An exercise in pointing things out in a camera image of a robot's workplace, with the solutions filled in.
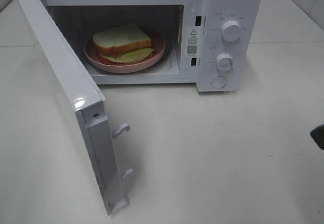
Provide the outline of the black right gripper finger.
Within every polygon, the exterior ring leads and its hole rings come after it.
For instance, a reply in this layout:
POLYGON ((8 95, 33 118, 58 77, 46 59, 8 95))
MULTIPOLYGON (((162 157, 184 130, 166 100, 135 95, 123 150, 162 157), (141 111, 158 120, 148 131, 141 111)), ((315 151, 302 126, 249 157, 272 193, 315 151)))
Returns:
POLYGON ((321 150, 324 150, 324 124, 317 126, 310 132, 312 139, 321 150))

